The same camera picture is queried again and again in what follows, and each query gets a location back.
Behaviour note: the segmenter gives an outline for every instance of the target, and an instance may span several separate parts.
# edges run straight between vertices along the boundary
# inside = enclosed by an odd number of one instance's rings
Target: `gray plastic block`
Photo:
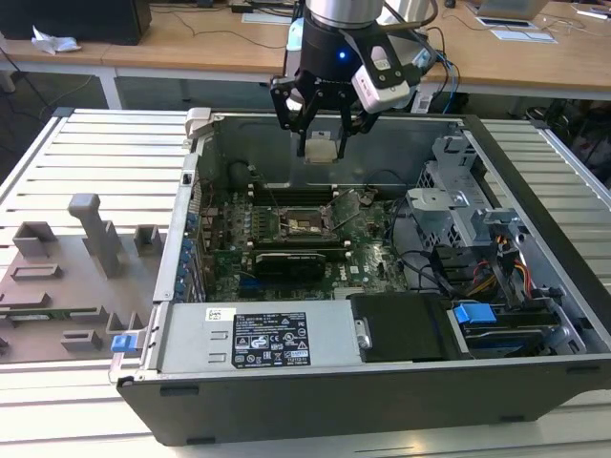
[[[11,320],[8,315],[0,315],[0,329],[13,329],[17,323]]]
[[[49,305],[51,297],[45,293],[3,294],[0,297],[0,307],[15,308],[43,308]]]
[[[121,322],[121,319],[118,315],[113,312],[108,318],[108,324],[106,324],[106,334],[113,336],[116,334],[122,334],[125,330],[125,326]]]
[[[61,274],[57,264],[16,265],[9,270],[15,281],[56,280]]]
[[[75,194],[68,205],[68,213],[80,220],[87,234],[88,251],[94,253],[107,278],[118,275],[119,263],[116,255],[116,231],[109,236],[106,225],[99,216],[97,194]]]
[[[55,240],[55,235],[46,222],[23,222],[12,238],[19,253],[26,259],[47,257],[43,242]]]
[[[76,323],[105,323],[108,312],[100,305],[95,312],[73,312],[70,318]]]
[[[163,241],[156,225],[139,225],[134,232],[134,244],[138,256],[163,254]]]
[[[68,351],[92,351],[102,347],[102,340],[93,329],[64,331],[60,343]]]
[[[121,240],[116,233],[115,224],[112,221],[102,221],[104,223],[104,230],[106,231],[106,235],[108,236],[108,242],[110,249],[112,249],[115,253],[118,253],[118,250],[121,247]],[[84,237],[83,243],[85,243],[85,248],[87,248],[87,253],[90,256],[95,256],[94,248],[89,240]]]
[[[132,312],[132,316],[130,317],[130,323],[127,326],[127,329],[130,331],[142,329],[144,326],[142,325],[142,321],[138,316],[137,312]]]

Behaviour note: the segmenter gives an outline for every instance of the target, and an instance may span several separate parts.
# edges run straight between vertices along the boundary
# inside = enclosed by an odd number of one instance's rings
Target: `computer case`
[[[137,45],[151,24],[147,0],[0,0],[0,31],[8,39],[32,38],[32,26],[78,41]]]

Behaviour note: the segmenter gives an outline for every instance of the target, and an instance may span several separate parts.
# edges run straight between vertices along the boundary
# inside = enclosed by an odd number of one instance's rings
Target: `white sticker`
[[[235,308],[207,308],[207,322],[233,322],[233,316],[236,314]]]
[[[15,315],[11,317],[12,322],[36,322],[50,320],[47,315]]]
[[[307,351],[286,351],[284,353],[287,358],[307,358]]]

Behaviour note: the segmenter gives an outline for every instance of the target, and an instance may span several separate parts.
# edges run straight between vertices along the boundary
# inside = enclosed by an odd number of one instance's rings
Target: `white slatted table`
[[[101,110],[53,118],[0,188],[0,274],[24,221],[46,221],[57,235],[83,234],[67,211],[74,193],[98,193],[100,215],[119,234],[138,224],[165,230],[189,151],[184,118],[184,112]]]
[[[527,121],[484,125],[611,292],[611,195],[548,130]],[[495,179],[486,179],[503,206],[510,206]]]
[[[50,121],[0,187],[2,265],[7,265],[14,254],[11,238],[23,220],[49,220],[57,234],[82,233],[77,221],[66,211],[70,196],[75,192],[99,193],[102,216],[112,219],[119,232],[131,232],[143,220],[167,227],[182,157],[187,153],[182,148],[184,115],[78,110],[70,119]],[[541,186],[539,194],[555,218],[571,213],[563,204],[566,201],[571,202],[569,207],[574,212],[579,209],[587,209],[588,212],[583,212],[586,214],[608,211],[584,190],[574,166],[554,156],[550,143],[541,143],[535,136],[532,142],[512,141],[515,136],[503,136],[516,134],[516,128],[518,133],[531,134],[528,126],[514,122],[487,125],[533,187]],[[566,152],[558,154],[564,157]],[[554,165],[546,168],[543,164]],[[544,181],[555,174],[562,174],[563,179],[552,178],[555,183],[552,185],[549,180]],[[570,186],[571,191],[562,191],[562,186]],[[602,222],[594,225],[579,224],[578,220],[571,219],[571,224],[575,225],[562,227],[567,234],[574,234],[572,240],[584,256],[588,253],[594,256],[597,251],[588,250],[596,250],[597,245],[589,243],[591,240],[601,243],[605,218],[600,216]],[[108,360],[13,364],[11,367],[0,364],[0,456],[611,456],[609,391],[582,394],[531,424],[455,427],[255,445],[166,448],[155,441],[109,384],[109,364]]]

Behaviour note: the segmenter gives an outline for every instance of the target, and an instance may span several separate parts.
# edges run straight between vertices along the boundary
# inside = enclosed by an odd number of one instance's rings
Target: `black plastic cover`
[[[365,363],[448,361],[460,359],[446,310],[437,294],[382,293],[350,297],[355,320],[369,328],[372,348]]]

